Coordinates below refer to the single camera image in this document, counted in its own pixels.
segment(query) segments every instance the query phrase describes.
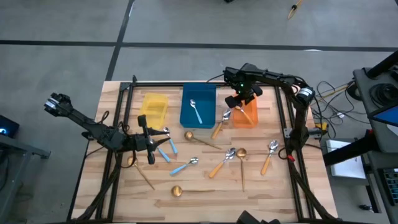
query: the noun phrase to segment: orange container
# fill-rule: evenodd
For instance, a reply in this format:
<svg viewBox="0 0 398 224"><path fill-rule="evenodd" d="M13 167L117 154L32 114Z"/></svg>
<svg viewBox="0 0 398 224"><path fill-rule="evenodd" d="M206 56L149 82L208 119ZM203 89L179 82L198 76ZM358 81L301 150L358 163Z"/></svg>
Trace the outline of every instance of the orange container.
<svg viewBox="0 0 398 224"><path fill-rule="evenodd" d="M242 113L242 111L233 109L232 120L235 128L254 128L259 123L259 117L257 115L257 97L252 100L248 105L245 105L242 101L242 109L253 121L251 124L247 117Z"/></svg>

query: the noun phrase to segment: computer screen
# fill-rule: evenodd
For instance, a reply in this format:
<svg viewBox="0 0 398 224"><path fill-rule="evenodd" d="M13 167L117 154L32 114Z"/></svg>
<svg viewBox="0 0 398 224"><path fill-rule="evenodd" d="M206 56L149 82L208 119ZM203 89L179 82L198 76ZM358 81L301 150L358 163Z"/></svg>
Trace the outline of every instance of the computer screen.
<svg viewBox="0 0 398 224"><path fill-rule="evenodd" d="M373 113L370 119L398 127L398 105Z"/></svg>

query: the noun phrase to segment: screen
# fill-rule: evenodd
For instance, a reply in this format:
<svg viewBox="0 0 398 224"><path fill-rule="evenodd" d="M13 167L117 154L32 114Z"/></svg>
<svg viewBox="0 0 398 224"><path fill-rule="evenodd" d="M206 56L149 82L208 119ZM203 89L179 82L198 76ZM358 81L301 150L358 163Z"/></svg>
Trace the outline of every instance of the screen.
<svg viewBox="0 0 398 224"><path fill-rule="evenodd" d="M395 106L393 108L375 114L373 117L381 119L383 121L394 123L396 126L398 126L398 106Z"/></svg>

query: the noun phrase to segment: yellow container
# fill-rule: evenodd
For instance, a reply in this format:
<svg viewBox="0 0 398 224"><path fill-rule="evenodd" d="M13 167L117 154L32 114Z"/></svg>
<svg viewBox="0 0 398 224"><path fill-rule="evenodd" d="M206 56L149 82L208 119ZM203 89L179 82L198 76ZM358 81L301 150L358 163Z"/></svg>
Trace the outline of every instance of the yellow container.
<svg viewBox="0 0 398 224"><path fill-rule="evenodd" d="M139 113L146 115L148 128L160 129L163 127L168 102L169 99L165 95L145 94Z"/></svg>

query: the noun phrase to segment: metal bracket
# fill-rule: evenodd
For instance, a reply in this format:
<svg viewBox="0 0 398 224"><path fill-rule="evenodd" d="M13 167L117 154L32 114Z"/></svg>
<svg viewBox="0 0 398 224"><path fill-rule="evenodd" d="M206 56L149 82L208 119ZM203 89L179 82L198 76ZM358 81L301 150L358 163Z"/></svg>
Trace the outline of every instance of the metal bracket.
<svg viewBox="0 0 398 224"><path fill-rule="evenodd" d="M290 138L291 132L292 132L292 128L284 128L285 138ZM319 128L309 129L308 133L310 134L310 138L320 139L322 137L322 131Z"/></svg>

